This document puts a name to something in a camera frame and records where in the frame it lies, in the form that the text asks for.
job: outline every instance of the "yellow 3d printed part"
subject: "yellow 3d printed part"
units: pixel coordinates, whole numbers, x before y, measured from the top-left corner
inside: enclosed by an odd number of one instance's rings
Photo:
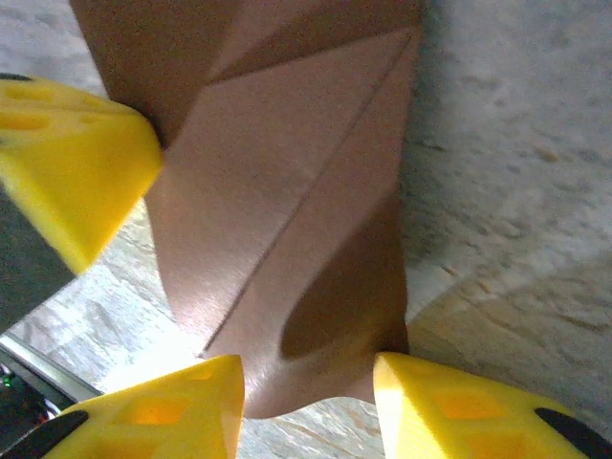
[[[244,405],[242,365],[223,356],[76,404],[89,415],[45,459],[230,459]]]
[[[162,167],[135,110],[50,81],[0,78],[0,181],[73,273],[85,271]]]
[[[387,459],[584,459],[535,413],[544,397],[403,354],[380,353],[374,392]]]

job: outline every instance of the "brown geometric object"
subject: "brown geometric object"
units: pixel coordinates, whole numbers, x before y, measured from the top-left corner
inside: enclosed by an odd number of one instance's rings
[[[109,94],[168,140],[147,195],[164,288],[208,356],[241,355],[247,416],[371,399],[374,354],[407,350],[397,174],[417,3],[186,2],[200,21],[178,30],[187,6],[169,5],[140,32],[116,1],[73,3]]]

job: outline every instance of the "grey stone surface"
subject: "grey stone surface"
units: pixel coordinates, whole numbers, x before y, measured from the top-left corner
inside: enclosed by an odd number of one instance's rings
[[[558,398],[612,438],[612,6],[431,2],[402,197],[418,355]],[[103,94],[66,0],[0,0],[0,70]],[[191,364],[143,205],[13,332],[102,390]],[[244,424],[241,457],[383,457],[375,409]]]

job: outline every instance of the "stone floor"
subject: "stone floor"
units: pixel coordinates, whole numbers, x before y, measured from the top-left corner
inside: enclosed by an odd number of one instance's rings
[[[430,3],[402,172],[411,344],[554,396],[612,439],[612,6]],[[0,71],[103,94],[66,0],[0,0]],[[194,361],[143,205],[12,331],[104,391]],[[247,421],[240,457],[383,457],[375,409]]]

